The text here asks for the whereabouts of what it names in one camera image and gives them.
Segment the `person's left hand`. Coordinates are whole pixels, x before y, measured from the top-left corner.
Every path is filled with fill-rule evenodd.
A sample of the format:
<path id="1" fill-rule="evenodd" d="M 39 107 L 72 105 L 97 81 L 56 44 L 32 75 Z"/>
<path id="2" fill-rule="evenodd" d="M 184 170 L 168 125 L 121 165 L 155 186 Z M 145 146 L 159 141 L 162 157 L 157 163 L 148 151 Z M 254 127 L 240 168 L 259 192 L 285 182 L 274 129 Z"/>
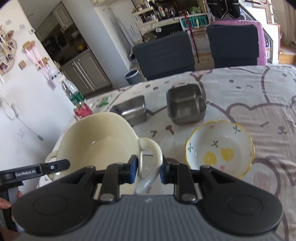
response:
<path id="1" fill-rule="evenodd" d="M 18 191 L 17 197 L 20 198 L 22 197 L 22 192 Z M 8 209 L 11 207 L 11 203 L 3 198 L 0 198 L 0 209 Z"/>

